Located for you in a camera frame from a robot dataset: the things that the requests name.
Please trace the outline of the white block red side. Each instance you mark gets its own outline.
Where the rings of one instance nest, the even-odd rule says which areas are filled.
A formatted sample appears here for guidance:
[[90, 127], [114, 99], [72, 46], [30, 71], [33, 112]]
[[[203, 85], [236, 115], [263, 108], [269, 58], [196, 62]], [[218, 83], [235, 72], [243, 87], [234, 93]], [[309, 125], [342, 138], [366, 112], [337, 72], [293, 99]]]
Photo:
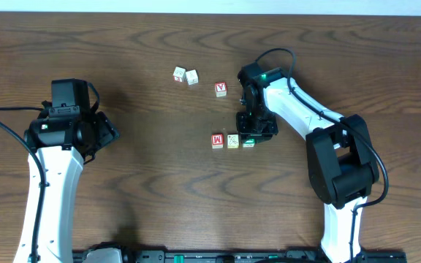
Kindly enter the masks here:
[[176, 82], [184, 82], [186, 79], [186, 69], [177, 66], [173, 72], [173, 79]]

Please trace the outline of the red M letter block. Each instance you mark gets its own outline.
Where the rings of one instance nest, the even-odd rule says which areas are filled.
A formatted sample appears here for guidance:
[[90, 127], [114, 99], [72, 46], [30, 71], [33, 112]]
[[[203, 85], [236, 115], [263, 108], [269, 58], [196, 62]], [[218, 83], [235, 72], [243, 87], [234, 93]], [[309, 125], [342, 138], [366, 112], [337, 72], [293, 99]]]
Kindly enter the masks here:
[[223, 134], [212, 134], [211, 135], [211, 147], [212, 149], [219, 149], [224, 147], [224, 136]]

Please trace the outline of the red A letter block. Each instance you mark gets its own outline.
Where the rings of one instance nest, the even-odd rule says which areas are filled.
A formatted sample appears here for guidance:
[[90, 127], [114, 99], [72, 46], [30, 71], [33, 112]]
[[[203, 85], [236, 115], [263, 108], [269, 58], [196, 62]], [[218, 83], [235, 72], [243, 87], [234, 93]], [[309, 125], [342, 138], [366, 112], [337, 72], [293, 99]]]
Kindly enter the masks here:
[[223, 97], [227, 95], [227, 84], [225, 82], [218, 82], [214, 85], [216, 97]]

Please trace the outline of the white letter block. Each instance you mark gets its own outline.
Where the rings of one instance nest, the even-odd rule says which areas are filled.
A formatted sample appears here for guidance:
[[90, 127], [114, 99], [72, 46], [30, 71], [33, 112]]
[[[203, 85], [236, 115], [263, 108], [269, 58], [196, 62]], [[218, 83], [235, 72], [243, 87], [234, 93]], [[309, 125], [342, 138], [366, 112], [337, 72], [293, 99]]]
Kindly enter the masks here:
[[194, 85], [199, 82], [199, 77], [195, 69], [187, 71], [185, 75], [186, 75], [186, 81], [189, 85]]

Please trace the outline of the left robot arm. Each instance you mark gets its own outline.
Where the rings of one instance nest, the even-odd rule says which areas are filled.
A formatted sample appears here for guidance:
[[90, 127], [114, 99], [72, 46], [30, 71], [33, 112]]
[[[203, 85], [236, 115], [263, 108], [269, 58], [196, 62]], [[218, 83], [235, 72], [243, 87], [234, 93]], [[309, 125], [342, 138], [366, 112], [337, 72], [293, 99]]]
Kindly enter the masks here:
[[52, 99], [24, 133], [29, 148], [29, 195], [15, 262], [73, 262], [72, 227], [77, 185], [84, 166], [119, 133], [99, 103], [94, 86], [79, 79], [54, 80]]

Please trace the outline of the green picture block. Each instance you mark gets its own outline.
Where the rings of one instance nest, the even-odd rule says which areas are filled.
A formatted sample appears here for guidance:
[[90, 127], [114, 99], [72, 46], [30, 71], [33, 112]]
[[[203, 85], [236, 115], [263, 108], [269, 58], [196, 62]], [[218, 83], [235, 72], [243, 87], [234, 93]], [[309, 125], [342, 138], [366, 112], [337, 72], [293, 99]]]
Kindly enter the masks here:
[[242, 143], [244, 148], [253, 148], [255, 146], [255, 139], [248, 139]]

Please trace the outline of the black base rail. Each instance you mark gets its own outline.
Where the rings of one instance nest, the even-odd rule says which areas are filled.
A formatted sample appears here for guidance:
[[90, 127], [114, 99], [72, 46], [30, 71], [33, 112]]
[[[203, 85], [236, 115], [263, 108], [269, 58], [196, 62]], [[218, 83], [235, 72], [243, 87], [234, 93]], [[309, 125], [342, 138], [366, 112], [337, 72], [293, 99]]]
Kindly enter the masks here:
[[253, 263], [269, 259], [283, 262], [301, 260], [303, 262], [327, 262], [328, 258], [318, 250], [295, 249], [287, 252], [165, 252], [165, 251], [130, 251], [126, 248], [106, 248], [112, 255], [98, 259], [99, 250], [74, 252], [73, 262], [131, 262], [131, 263]]

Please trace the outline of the cream picture block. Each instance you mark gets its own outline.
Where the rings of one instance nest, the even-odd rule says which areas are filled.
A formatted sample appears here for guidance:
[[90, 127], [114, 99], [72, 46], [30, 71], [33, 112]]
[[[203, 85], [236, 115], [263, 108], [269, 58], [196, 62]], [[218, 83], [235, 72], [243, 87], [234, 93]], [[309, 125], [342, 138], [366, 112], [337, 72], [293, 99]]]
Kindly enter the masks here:
[[227, 147], [229, 149], [239, 148], [240, 140], [238, 134], [228, 134], [227, 135]]

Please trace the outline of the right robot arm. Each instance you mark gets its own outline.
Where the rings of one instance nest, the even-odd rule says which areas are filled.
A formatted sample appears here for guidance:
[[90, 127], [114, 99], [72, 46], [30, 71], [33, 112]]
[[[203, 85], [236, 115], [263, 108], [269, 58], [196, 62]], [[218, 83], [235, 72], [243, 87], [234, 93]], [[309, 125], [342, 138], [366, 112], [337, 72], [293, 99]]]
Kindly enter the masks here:
[[263, 71], [253, 62], [238, 73], [245, 111], [236, 115], [242, 143], [259, 143], [278, 134], [284, 119], [306, 143], [308, 178], [324, 204], [321, 249], [330, 262], [351, 262], [360, 255], [362, 206], [379, 179], [365, 121], [344, 117], [305, 93], [288, 72]]

